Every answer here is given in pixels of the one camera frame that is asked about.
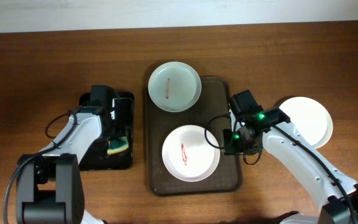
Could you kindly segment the green yellow sponge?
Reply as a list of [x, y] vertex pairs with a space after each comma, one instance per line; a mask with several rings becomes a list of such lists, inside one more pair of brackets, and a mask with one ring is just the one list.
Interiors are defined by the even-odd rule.
[[108, 142], [107, 154], [117, 154], [129, 148], [129, 141], [127, 136], [119, 137]]

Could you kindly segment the brown serving tray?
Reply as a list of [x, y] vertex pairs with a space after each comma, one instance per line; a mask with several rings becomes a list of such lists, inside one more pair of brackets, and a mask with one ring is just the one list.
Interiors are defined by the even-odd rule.
[[242, 168], [237, 156], [221, 154], [216, 170], [206, 179], [185, 182], [175, 178], [165, 168], [162, 146], [175, 128], [184, 125], [205, 127], [212, 118], [228, 112], [229, 87], [220, 77], [202, 77], [201, 94], [188, 110], [170, 113], [158, 108], [145, 90], [144, 134], [149, 189], [157, 196], [233, 192], [242, 184]]

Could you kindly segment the white plate pinkish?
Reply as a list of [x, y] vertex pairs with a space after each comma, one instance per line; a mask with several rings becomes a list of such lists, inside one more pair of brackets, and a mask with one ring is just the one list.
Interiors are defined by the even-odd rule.
[[216, 138], [205, 128], [195, 125], [180, 126], [163, 142], [163, 164], [179, 180], [204, 180], [218, 167], [221, 152], [213, 147], [217, 145]]

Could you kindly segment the grey-white plate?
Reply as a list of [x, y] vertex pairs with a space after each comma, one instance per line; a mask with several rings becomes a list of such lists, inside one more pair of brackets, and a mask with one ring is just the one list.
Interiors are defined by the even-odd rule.
[[147, 85], [152, 102], [168, 112], [190, 109], [201, 95], [201, 78], [183, 62], [167, 62], [157, 67]]

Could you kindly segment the white plate front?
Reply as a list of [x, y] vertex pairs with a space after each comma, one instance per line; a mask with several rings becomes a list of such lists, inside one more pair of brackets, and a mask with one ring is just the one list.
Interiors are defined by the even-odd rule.
[[333, 134], [333, 120], [318, 101], [304, 96], [285, 100], [279, 108], [290, 117], [300, 134], [314, 148], [323, 147]]

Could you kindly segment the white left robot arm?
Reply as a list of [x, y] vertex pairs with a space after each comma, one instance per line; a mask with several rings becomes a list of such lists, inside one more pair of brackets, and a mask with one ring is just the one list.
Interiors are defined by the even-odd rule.
[[80, 173], [132, 165], [132, 98], [87, 101], [65, 116], [48, 146], [18, 160], [11, 178], [18, 223], [102, 223], [85, 209]]

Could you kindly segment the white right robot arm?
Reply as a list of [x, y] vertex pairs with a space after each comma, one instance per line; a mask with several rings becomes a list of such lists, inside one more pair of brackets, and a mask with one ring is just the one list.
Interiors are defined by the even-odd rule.
[[308, 144], [293, 123], [284, 121], [262, 133], [262, 146], [295, 176], [319, 208], [318, 217], [294, 211], [267, 223], [358, 223], [358, 183]]

